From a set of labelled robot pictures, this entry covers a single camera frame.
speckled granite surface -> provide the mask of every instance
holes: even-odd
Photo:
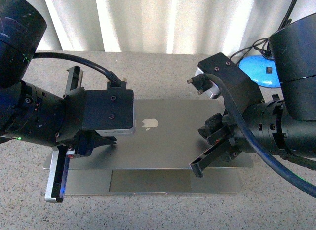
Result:
[[[76,52],[128,79],[137,99],[206,99],[185,81],[203,55]],[[36,59],[24,81],[62,96],[73,62]],[[86,89],[105,88],[104,76],[84,67]],[[266,101],[278,89],[263,89]],[[48,204],[50,148],[10,141],[0,146],[0,229],[316,229],[316,200],[291,186],[252,154],[254,167],[237,170],[238,194],[66,197]],[[316,184],[316,172],[286,162]]]

silver laptop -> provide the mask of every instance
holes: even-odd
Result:
[[[196,178],[189,163],[209,147],[198,129],[224,106],[212,100],[135,100],[136,132],[117,144],[72,159],[68,195],[233,193],[241,185],[234,167],[252,167],[249,155],[216,161]],[[49,169],[50,157],[44,168]]]

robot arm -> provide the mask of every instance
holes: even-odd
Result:
[[[308,194],[316,188],[290,172],[273,156],[315,170],[316,163],[316,14],[281,29],[269,38],[284,101],[274,95],[263,101],[256,83],[224,54],[198,64],[202,74],[188,80],[199,94],[214,86],[223,95],[226,110],[206,121],[199,132],[211,145],[191,168],[197,177],[214,159],[230,161],[240,152],[256,152],[272,169]],[[224,140],[231,148],[218,151]]]

black cable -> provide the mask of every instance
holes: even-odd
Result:
[[[240,114],[225,84],[215,75],[205,74],[205,77],[213,81],[220,88],[220,91],[225,99],[225,107],[227,111],[229,112],[230,116],[235,120],[236,125],[240,128],[245,139],[250,144],[250,146],[254,149],[254,151],[259,155],[259,157],[270,168],[272,168],[276,173],[278,173],[281,177],[283,177],[289,183],[301,189],[302,191],[309,194],[310,196],[316,198],[316,186],[303,180],[302,178],[298,177],[295,173],[290,171],[288,168],[286,168],[283,164],[281,164],[278,160],[276,160],[276,158],[274,158],[265,147],[263,147],[258,142],[254,134],[250,131],[242,115]]]
[[[290,7],[289,7],[289,9],[287,10],[287,13],[286,13],[285,17],[283,18],[283,20],[282,20],[282,22],[281,22],[281,24],[280,24],[280,26],[279,26],[279,28],[278,28],[278,31],[279,31],[280,29],[284,28],[284,27],[288,24],[288,21],[289,21],[288,18],[290,17],[290,15],[291,15],[291,13],[292,13],[292,10],[293,10],[293,8],[294,8],[296,2],[297,2],[297,0],[292,0],[292,2],[291,2],[291,4],[290,4]]]
[[[243,54],[243,56],[235,63],[236,65],[238,65],[238,64],[241,62],[241,60],[251,51],[251,49],[256,48],[257,46],[260,46],[260,45],[262,45],[262,44],[265,45],[265,43],[266,43],[267,41],[268,41],[267,38],[258,39],[258,40],[256,40],[251,46],[246,47],[246,48],[244,48],[244,49],[242,49],[242,50],[239,50],[239,51],[235,52],[234,54],[232,54],[229,59],[231,60],[231,59],[232,59],[234,56],[236,56],[237,54],[239,54],[239,53],[241,53],[241,52],[243,52],[243,51],[245,51],[245,50],[248,50],[248,51],[245,52],[245,53]]]
[[[37,52],[34,54],[33,59],[37,59],[37,58],[56,58],[56,59],[74,61],[74,62],[83,64],[85,66],[89,66],[95,69],[96,71],[104,74],[106,78],[112,83],[113,86],[121,85],[121,80],[112,71],[109,71],[105,69],[104,67],[79,56],[74,56],[74,55],[70,55],[66,53],[58,53],[58,52]]]

curtain fold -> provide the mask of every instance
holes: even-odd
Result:
[[[45,18],[40,50],[230,55],[274,33],[292,0],[27,0]],[[298,0],[293,21],[316,12]]]

